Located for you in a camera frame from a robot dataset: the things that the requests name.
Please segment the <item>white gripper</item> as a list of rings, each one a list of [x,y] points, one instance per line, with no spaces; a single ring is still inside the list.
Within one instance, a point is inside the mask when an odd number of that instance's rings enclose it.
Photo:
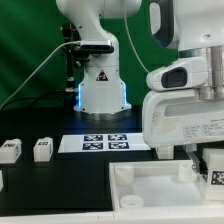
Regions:
[[[142,131],[152,148],[185,145],[192,169],[199,174],[194,143],[224,140],[224,99],[200,100],[195,89],[150,91],[143,101]]]

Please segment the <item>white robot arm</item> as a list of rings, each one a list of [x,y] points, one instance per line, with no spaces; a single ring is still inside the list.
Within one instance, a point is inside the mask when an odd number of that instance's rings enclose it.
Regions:
[[[81,39],[73,51],[84,69],[76,111],[112,116],[129,109],[119,76],[119,43],[103,19],[135,14],[142,0],[56,0]],[[224,0],[151,0],[151,32],[179,57],[147,76],[144,141],[152,148],[224,140]]]

